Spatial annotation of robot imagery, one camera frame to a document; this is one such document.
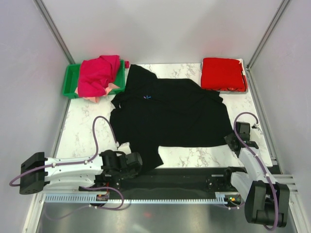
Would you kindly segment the black t shirt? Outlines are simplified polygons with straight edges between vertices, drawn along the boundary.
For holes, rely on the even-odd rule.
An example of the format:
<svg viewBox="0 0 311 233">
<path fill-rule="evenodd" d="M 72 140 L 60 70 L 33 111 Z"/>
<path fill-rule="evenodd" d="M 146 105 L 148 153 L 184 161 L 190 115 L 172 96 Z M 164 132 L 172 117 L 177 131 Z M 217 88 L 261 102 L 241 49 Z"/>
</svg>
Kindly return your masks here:
<svg viewBox="0 0 311 233">
<path fill-rule="evenodd" d="M 130 66 L 125 90 L 112 104 L 115 137 L 140 154 L 143 173 L 163 164 L 159 147 L 222 146 L 233 132 L 217 91 L 191 79 L 160 79 L 138 65 Z"/>
</svg>

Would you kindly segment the magenta t shirt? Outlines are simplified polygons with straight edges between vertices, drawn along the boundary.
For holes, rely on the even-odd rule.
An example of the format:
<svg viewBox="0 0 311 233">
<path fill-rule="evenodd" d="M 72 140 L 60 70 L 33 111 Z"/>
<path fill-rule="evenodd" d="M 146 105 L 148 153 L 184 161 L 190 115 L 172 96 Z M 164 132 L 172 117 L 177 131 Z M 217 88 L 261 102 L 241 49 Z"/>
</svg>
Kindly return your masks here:
<svg viewBox="0 0 311 233">
<path fill-rule="evenodd" d="M 75 93 L 80 98 L 97 102 L 100 97 L 125 89 L 125 70 L 130 63 L 118 55 L 101 55 L 84 60 L 80 65 Z"/>
</svg>

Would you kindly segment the green plastic tray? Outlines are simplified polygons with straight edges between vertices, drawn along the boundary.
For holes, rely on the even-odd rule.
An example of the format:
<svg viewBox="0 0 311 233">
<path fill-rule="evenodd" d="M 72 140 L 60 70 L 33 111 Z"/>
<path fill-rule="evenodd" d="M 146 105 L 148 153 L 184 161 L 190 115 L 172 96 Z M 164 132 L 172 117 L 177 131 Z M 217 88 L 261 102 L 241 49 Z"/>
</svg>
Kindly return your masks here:
<svg viewBox="0 0 311 233">
<path fill-rule="evenodd" d="M 68 65 L 62 93 L 69 99 L 96 99 L 123 92 L 126 65 L 125 60 L 102 56 Z"/>
</svg>

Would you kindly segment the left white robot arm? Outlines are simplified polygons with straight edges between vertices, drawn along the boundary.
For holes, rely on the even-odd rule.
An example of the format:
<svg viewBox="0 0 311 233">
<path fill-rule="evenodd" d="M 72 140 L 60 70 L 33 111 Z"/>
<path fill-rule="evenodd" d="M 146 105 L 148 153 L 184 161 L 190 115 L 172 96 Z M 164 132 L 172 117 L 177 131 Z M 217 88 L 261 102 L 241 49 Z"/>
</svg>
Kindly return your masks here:
<svg viewBox="0 0 311 233">
<path fill-rule="evenodd" d="M 109 192 L 118 189 L 121 180 L 132 179 L 142 168 L 139 153 L 106 150 L 94 159 L 46 158 L 38 152 L 21 165 L 19 193 Z"/>
</svg>

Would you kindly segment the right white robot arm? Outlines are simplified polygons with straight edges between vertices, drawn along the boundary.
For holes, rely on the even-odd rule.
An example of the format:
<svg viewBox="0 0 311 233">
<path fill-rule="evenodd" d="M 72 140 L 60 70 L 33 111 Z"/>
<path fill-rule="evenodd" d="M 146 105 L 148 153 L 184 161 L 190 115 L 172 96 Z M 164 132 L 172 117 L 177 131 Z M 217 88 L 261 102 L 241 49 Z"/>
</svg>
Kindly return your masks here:
<svg viewBox="0 0 311 233">
<path fill-rule="evenodd" d="M 272 231 L 287 225 L 290 190 L 264 164 L 250 133 L 249 123 L 236 121 L 234 132 L 225 137 L 243 167 L 228 167 L 222 183 L 226 190 L 239 192 L 248 223 L 263 225 Z"/>
</svg>

